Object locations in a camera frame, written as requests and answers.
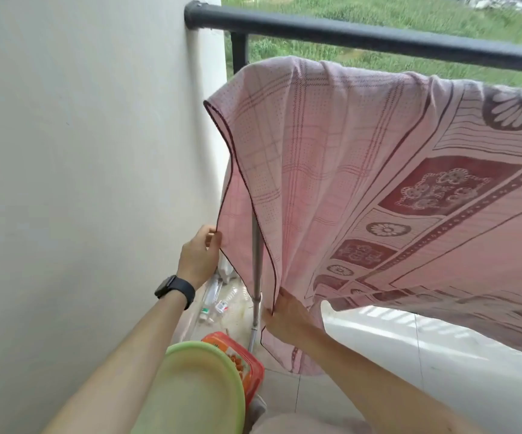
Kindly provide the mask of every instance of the black handrail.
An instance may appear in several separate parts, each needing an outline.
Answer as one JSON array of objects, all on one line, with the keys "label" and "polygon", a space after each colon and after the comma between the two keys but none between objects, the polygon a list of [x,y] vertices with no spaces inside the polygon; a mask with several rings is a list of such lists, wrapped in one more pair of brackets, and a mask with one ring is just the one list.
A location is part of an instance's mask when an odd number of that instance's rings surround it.
[{"label": "black handrail", "polygon": [[189,29],[228,30],[441,61],[522,71],[522,46],[415,30],[284,15],[193,1],[185,6]]}]

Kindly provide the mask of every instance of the person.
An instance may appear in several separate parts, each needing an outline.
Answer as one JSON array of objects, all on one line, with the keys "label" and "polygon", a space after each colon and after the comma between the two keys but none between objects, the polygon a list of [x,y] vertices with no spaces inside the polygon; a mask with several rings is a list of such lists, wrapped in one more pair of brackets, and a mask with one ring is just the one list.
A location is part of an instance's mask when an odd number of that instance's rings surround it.
[{"label": "person", "polygon": [[[176,276],[195,289],[201,287],[216,269],[221,240],[221,232],[214,226],[202,226],[182,247]],[[43,434],[128,434],[187,303],[182,291],[166,292],[65,403]],[[263,311],[263,321],[279,340],[312,357],[376,434],[485,434],[443,403],[337,343],[314,325],[305,307],[286,289],[280,290],[272,313]],[[275,424],[267,421],[263,426],[273,430]],[[253,431],[275,432],[259,426]]]}]

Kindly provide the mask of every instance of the vegetation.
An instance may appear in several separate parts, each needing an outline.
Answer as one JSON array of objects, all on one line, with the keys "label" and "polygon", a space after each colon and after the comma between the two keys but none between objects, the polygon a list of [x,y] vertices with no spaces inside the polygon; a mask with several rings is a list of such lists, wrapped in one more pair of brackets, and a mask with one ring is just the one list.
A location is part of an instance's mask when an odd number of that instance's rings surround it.
[{"label": "vegetation", "polygon": [[[286,14],[360,22],[448,35],[522,44],[522,14],[508,9],[473,10],[454,0],[223,0],[224,5]],[[226,36],[227,70],[232,74],[231,43]],[[476,79],[522,86],[522,73],[422,58],[345,49],[262,36],[251,37],[252,62],[296,55],[388,72],[415,71],[447,79]]]}]

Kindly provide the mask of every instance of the smartwatch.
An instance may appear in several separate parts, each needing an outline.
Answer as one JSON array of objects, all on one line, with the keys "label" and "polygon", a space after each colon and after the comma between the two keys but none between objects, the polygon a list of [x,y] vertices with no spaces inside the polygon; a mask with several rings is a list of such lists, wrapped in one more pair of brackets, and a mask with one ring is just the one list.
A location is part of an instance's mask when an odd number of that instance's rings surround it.
[{"label": "smartwatch", "polygon": [[187,310],[194,300],[195,291],[192,285],[184,279],[178,278],[175,275],[171,275],[160,284],[158,289],[156,289],[154,292],[154,295],[156,295],[158,299],[161,299],[173,290],[181,291],[185,295],[187,298],[187,306],[185,307],[185,310]]}]

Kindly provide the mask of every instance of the drying rack leg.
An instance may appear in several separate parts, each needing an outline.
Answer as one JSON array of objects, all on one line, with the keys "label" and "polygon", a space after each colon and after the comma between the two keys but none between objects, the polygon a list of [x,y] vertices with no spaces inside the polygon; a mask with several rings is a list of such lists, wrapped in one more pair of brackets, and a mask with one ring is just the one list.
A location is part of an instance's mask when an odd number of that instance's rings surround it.
[{"label": "drying rack leg", "polygon": [[259,329],[259,317],[261,315],[261,273],[263,272],[263,236],[253,212],[253,326],[247,350],[253,352],[253,346]]}]

